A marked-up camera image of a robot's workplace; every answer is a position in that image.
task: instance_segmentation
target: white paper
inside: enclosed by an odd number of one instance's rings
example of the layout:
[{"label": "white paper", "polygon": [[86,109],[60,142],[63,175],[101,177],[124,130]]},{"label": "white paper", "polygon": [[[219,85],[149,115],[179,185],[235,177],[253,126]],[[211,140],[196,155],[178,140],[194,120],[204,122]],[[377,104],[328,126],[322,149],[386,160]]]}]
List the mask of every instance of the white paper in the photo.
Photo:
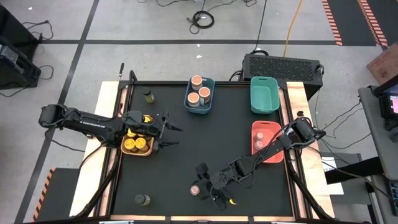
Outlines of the white paper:
[{"label": "white paper", "polygon": [[[337,167],[336,166],[336,161],[334,157],[322,157],[322,162],[331,165],[332,167]],[[334,170],[334,168],[322,163],[323,165],[323,171],[329,171],[329,170]],[[343,195],[343,186],[341,183],[335,183],[335,184],[328,184],[328,191],[329,194],[331,195]]]}]

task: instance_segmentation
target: wooden frame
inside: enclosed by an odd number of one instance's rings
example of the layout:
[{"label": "wooden frame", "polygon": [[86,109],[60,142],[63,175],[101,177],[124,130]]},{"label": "wooden frame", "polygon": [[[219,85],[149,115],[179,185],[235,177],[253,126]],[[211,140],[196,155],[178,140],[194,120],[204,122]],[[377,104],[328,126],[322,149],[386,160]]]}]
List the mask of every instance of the wooden frame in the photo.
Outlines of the wooden frame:
[{"label": "wooden frame", "polygon": [[[116,95],[118,92],[118,82],[103,82],[101,91],[99,93],[96,114],[102,116],[112,117],[114,104],[116,101]],[[293,117],[296,117],[298,111],[303,111],[306,117],[310,117],[310,110],[308,107],[307,96],[303,83],[301,82],[288,82],[287,92],[289,94],[290,108],[292,110]],[[284,100],[283,91],[279,91],[280,102],[282,108],[282,116],[285,124],[289,122],[288,111]],[[124,103],[126,99],[126,90],[122,92],[121,103]],[[92,150],[99,146],[99,142],[96,139],[90,139],[87,143],[85,156],[87,156]],[[318,144],[314,143],[311,145],[315,149],[318,149]],[[114,161],[114,155],[116,151],[113,149],[109,158],[109,164],[107,170]],[[79,180],[76,186],[75,196],[73,198],[72,208],[70,215],[76,215],[86,203],[90,200],[92,195],[95,193],[100,183],[101,171],[103,168],[105,157],[105,148],[100,149],[95,157],[89,159],[86,164],[82,167]],[[313,152],[310,149],[304,149],[302,153],[302,164],[305,173],[305,180],[309,191],[313,194],[314,198],[321,205],[321,207],[329,214],[334,217],[333,207],[331,206],[331,200],[328,192],[326,192],[326,178],[323,173],[322,162],[319,154]],[[109,199],[108,186],[103,194],[101,201],[101,208],[99,215],[105,215],[108,199]],[[296,194],[298,201],[298,210],[300,217],[306,217],[305,207],[303,202],[303,196],[299,188],[296,186]],[[162,221],[165,220],[165,216],[143,216],[143,215],[111,215],[112,220],[153,220]],[[223,221],[223,222],[248,222],[249,217],[245,216],[172,216],[172,221],[196,221],[196,220],[208,220],[208,221]],[[294,221],[295,217],[254,217],[255,222],[268,222],[268,221],[279,221],[279,222],[291,222]]]}]

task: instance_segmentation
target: concrete floor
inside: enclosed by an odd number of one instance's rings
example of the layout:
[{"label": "concrete floor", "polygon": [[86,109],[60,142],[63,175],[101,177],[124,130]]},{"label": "concrete floor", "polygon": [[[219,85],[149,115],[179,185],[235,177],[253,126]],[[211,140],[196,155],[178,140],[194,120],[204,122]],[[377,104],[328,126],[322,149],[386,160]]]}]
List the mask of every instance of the concrete floor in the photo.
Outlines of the concrete floor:
[{"label": "concrete floor", "polygon": [[[188,31],[190,24],[186,17],[192,17],[193,13],[200,10],[201,3],[198,2],[179,2],[169,7],[159,7],[152,0],[144,4],[135,0],[0,1],[21,22],[49,20],[53,25],[54,40],[80,40],[90,10],[96,2],[98,7],[88,35],[83,35],[88,40],[255,40],[264,5],[263,0],[258,0],[255,6],[246,8],[238,0],[230,6],[214,9],[211,13],[216,19],[215,25],[201,30],[198,35],[192,35]],[[205,9],[219,3],[218,0],[208,1]],[[269,0],[261,39],[284,40],[297,4],[297,0]],[[34,31],[43,32],[45,37],[50,35],[48,26],[40,26]],[[304,0],[290,39],[334,40],[321,1]],[[81,55],[76,54],[79,46],[83,47]],[[284,49],[283,45],[277,44],[259,47],[274,56],[282,56]],[[41,80],[37,88],[23,91],[12,98],[0,96],[0,223],[14,223],[16,220],[44,141],[45,129],[37,124],[40,108],[58,101],[74,57],[78,63],[65,104],[94,112],[101,82],[117,80],[121,62],[126,64],[124,79],[127,79],[127,71],[133,69],[139,80],[188,80],[196,74],[215,80],[227,80],[234,71],[241,68],[244,54],[253,48],[253,44],[197,45],[178,42],[83,46],[76,41],[75,44],[40,45],[34,63],[38,66],[54,66],[54,77],[51,80]],[[325,66],[324,86],[316,112],[315,97],[310,100],[312,115],[317,114],[321,128],[358,102],[358,88],[377,84],[365,66],[381,52],[380,47],[288,47],[286,57],[315,59]],[[47,74],[49,70],[43,70],[43,76]],[[346,146],[368,133],[366,118],[363,111],[360,111],[341,126],[337,139],[329,142],[335,146]],[[86,144],[82,134],[68,130],[56,131],[54,139],[80,149],[84,149]],[[327,151],[322,143],[320,148]],[[339,152],[361,153],[364,159],[376,155],[371,138]],[[49,169],[78,167],[82,157],[80,152],[50,145],[40,174],[33,178],[37,179],[37,184],[34,182],[33,196],[31,199],[28,197],[30,203],[24,216],[25,222],[32,219]],[[368,211],[364,207],[334,207],[336,216],[342,220],[369,220]]]}]

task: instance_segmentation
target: blue bin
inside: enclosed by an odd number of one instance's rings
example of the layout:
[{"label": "blue bin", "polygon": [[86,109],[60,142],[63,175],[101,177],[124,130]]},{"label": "blue bin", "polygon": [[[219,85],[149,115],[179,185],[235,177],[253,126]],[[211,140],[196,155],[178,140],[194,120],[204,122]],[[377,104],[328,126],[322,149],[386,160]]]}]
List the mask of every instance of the blue bin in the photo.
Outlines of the blue bin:
[{"label": "blue bin", "polygon": [[279,87],[275,78],[254,77],[250,82],[251,110],[270,114],[279,109]]},{"label": "blue bin", "polygon": [[213,95],[214,95],[214,89],[215,89],[215,82],[211,78],[206,78],[202,77],[202,87],[207,87],[210,89],[210,101],[207,105],[202,106],[199,105],[197,108],[192,108],[188,104],[188,95],[191,92],[198,92],[195,91],[192,86],[191,86],[191,79],[189,79],[188,86],[187,86],[187,91],[185,92],[185,98],[184,98],[184,105],[187,108],[187,110],[191,113],[198,113],[198,114],[207,114],[211,108],[211,104],[213,102]]}]

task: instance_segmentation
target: orange bin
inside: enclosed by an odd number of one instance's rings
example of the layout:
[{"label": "orange bin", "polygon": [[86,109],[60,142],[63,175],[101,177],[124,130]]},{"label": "orange bin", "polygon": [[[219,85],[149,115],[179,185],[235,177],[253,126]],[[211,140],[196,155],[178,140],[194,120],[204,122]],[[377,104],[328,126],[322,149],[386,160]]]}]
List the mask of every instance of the orange bin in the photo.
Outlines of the orange bin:
[{"label": "orange bin", "polygon": [[[254,154],[257,152],[257,150],[254,148],[254,143],[256,140],[254,139],[255,135],[258,132],[261,132],[264,137],[262,139],[262,143],[264,146],[267,146],[269,142],[271,141],[272,137],[275,135],[276,132],[278,132],[281,129],[281,126],[273,121],[255,121],[253,125],[251,126],[251,154]],[[284,160],[284,152],[278,152],[276,155],[272,156],[271,158],[267,159],[263,163],[278,163],[282,162]]]}]

